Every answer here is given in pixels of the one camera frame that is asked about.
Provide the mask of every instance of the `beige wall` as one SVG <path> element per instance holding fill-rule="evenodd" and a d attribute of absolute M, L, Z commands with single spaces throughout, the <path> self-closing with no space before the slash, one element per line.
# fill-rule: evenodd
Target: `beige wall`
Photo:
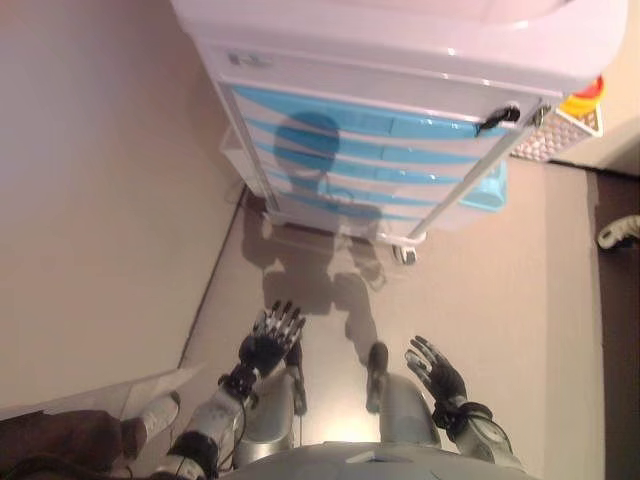
<path fill-rule="evenodd" d="M 559 155 L 596 168 L 640 175 L 640 0 L 629 0 L 629 16 L 618 56 L 604 72 L 605 134 Z"/>
<path fill-rule="evenodd" d="M 233 213 L 168 1 L 0 3 L 0 407 L 177 366 Z"/>

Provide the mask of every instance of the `brown pants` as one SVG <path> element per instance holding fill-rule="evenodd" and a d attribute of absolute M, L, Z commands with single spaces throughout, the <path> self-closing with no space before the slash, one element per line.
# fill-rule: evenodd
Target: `brown pants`
<path fill-rule="evenodd" d="M 0 422 L 0 474 L 19 461 L 47 453 L 95 472 L 111 468 L 119 456 L 134 459 L 147 439 L 139 418 L 120 421 L 107 412 L 42 412 Z"/>

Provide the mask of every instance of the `floor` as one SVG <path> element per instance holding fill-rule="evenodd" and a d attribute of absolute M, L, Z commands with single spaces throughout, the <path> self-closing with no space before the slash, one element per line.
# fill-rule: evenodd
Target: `floor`
<path fill-rule="evenodd" d="M 640 182 L 598 176 L 598 229 L 640 212 Z M 640 249 L 598 255 L 604 350 L 606 478 L 640 478 Z"/>
<path fill-rule="evenodd" d="M 513 159 L 509 176 L 502 212 L 431 232 L 413 267 L 396 264 L 384 245 L 274 227 L 245 197 L 186 350 L 184 366 L 204 366 L 180 390 L 174 430 L 234 365 L 258 309 L 290 298 L 309 319 L 302 443 L 378 440 L 377 418 L 364 408 L 366 353 L 383 340 L 390 370 L 409 376 L 403 354 L 420 334 L 462 372 L 469 398 L 494 411 L 530 474 L 602 478 L 595 175 Z M 148 445 L 136 473 L 169 442 Z"/>

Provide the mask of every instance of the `cable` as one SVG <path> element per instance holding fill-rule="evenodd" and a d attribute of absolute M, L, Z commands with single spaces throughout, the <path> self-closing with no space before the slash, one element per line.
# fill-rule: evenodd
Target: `cable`
<path fill-rule="evenodd" d="M 240 401 L 239 403 L 240 403 L 240 407 L 242 408 L 242 430 L 240 431 L 240 435 L 236 438 L 236 441 L 233 444 L 233 448 L 231 449 L 229 454 L 226 457 L 224 457 L 224 459 L 221 462 L 218 463 L 218 471 L 220 472 L 230 472 L 232 470 L 233 464 L 229 465 L 229 467 L 227 468 L 221 468 L 221 467 L 222 465 L 227 463 L 227 461 L 231 458 L 233 453 L 236 451 L 236 448 L 238 448 L 238 445 L 240 445 L 240 441 L 242 440 L 242 437 L 244 437 L 244 432 L 247 429 L 247 411 L 244 408 L 244 402 Z"/>

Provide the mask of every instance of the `cart wheel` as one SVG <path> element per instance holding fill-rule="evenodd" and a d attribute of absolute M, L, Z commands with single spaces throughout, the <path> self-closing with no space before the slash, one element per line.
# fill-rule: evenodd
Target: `cart wheel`
<path fill-rule="evenodd" d="M 418 254 L 414 247 L 393 246 L 393 256 L 402 265 L 413 265 L 418 260 Z"/>

